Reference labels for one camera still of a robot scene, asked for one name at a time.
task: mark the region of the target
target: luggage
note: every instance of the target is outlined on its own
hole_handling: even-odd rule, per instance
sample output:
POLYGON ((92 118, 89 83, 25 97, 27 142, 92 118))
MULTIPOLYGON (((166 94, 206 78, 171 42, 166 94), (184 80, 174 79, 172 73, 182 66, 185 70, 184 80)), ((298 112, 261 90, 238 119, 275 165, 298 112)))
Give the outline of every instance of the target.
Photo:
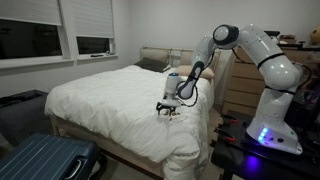
POLYGON ((94 142, 35 133, 0 161, 0 179, 84 180, 98 157, 94 142))
POLYGON ((18 146, 34 132, 52 134, 49 117, 44 115, 48 93, 31 90, 0 98, 0 133, 18 146))

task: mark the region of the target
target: robotic arm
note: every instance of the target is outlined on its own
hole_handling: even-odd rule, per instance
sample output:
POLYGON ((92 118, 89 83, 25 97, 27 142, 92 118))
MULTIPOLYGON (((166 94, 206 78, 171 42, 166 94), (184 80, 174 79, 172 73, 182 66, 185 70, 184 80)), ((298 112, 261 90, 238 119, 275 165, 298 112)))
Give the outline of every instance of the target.
POLYGON ((248 25, 221 25, 212 37, 205 36, 193 55, 193 69, 181 85, 178 74, 168 76, 164 99, 157 110, 169 109, 170 115, 180 107, 180 99, 192 97, 193 89, 215 49, 241 46, 253 60, 267 84, 261 95, 255 117, 247 133, 261 145, 281 151, 301 154, 296 133, 284 122, 284 117, 301 81, 302 68, 293 65, 270 37, 260 28, 248 25))

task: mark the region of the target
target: wooden dresser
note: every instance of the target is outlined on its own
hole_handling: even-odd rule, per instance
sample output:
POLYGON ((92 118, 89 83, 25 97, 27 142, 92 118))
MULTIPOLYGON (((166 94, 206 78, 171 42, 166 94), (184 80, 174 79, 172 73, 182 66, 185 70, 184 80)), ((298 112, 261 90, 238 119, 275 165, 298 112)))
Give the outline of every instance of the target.
MULTIPOLYGON (((291 61, 306 64, 310 52, 285 50, 283 52, 291 61)), ((250 57, 242 48, 237 50, 238 56, 246 62, 253 63, 250 57)), ((263 77, 254 64, 245 64, 235 60, 231 69, 227 92, 224 97, 222 113, 228 110, 235 110, 244 114, 254 115, 264 90, 263 77)))

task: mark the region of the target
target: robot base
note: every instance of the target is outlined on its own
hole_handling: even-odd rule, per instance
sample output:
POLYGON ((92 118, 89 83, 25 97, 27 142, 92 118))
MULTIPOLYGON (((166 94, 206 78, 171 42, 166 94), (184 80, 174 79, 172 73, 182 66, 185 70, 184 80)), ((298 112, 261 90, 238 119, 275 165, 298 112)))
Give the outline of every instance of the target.
POLYGON ((262 146, 300 155, 297 134, 283 121, 253 118, 247 133, 262 146))

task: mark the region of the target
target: white duvet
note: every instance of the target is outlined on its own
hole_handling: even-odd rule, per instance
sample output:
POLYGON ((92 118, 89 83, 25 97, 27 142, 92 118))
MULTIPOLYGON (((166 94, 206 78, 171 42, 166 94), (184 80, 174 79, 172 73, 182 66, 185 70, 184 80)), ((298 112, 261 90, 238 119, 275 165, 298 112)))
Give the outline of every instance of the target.
MULTIPOLYGON (((200 79, 198 102, 169 121, 158 116, 167 75, 129 66, 71 81, 48 95, 45 112, 113 139, 154 162, 166 179, 198 179, 207 158, 213 88, 200 79)), ((192 104, 194 97, 187 104, 192 104)))

